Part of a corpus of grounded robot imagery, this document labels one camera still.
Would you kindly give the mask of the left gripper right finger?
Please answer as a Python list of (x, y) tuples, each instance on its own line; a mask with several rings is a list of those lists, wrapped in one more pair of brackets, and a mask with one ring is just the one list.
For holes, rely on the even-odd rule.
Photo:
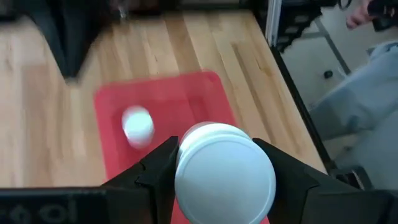
[(302, 224), (308, 191), (319, 186), (331, 187), (333, 179), (268, 142), (254, 138), (268, 156), (275, 172), (275, 199), (267, 215), (270, 224)]

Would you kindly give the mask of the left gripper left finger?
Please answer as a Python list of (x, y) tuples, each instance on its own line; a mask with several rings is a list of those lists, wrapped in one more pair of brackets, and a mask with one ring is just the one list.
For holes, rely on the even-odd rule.
[(178, 137), (103, 184), (108, 224), (171, 224), (175, 200)]

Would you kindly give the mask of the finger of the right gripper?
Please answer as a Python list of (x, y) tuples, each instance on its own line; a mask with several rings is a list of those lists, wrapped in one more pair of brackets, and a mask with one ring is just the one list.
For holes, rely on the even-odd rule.
[(101, 14), (70, 16), (70, 79), (78, 80), (89, 49), (108, 18)]
[(65, 40), (62, 34), (65, 30), (63, 19), (52, 15), (31, 15), (30, 18), (45, 37), (63, 79), (71, 79), (70, 68), (66, 60)]

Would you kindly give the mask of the white pill bottle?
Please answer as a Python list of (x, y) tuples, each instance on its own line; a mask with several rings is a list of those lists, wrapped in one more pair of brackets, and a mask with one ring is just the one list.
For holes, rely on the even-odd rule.
[(154, 121), (141, 106), (127, 108), (122, 115), (122, 128), (128, 143), (135, 148), (147, 147), (154, 137)]
[(241, 129), (203, 122), (184, 134), (175, 196), (192, 224), (260, 224), (275, 192), (271, 160)]

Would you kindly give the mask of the pink translucent plastic basket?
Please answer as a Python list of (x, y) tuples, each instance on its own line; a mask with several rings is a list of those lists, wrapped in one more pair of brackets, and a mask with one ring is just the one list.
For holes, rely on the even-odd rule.
[[(122, 115), (133, 106), (144, 107), (154, 121), (154, 137), (143, 149), (132, 147), (122, 128)], [(95, 109), (109, 180), (171, 136), (178, 137), (179, 150), (184, 134), (198, 123), (224, 123), (236, 127), (221, 80), (214, 72), (106, 85), (95, 94)], [(176, 196), (171, 224), (192, 224), (181, 212)]]

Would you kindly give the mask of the person's legs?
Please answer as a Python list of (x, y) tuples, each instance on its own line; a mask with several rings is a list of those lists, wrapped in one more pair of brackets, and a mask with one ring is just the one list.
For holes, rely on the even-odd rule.
[(340, 169), (359, 166), (377, 189), (398, 190), (398, 40), (379, 44), (310, 110), (323, 140), (356, 135), (336, 157)]

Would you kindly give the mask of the person's hand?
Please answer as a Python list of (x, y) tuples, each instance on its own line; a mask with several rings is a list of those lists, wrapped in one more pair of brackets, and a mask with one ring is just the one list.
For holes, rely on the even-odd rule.
[(363, 0), (361, 5), (358, 6), (347, 18), (346, 26), (352, 30), (364, 24), (371, 22), (374, 17), (368, 12), (368, 5), (372, 0)]

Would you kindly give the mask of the black handheld device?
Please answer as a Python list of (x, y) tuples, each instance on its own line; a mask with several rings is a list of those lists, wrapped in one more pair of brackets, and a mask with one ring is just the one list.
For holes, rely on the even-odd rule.
[(368, 4), (368, 13), (373, 17), (376, 32), (398, 27), (398, 0), (372, 0)]

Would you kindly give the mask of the silver bracket bar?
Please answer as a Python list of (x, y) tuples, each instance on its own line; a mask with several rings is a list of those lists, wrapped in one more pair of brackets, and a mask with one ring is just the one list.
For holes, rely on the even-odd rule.
[(270, 47), (277, 44), (282, 0), (268, 0), (265, 36)]

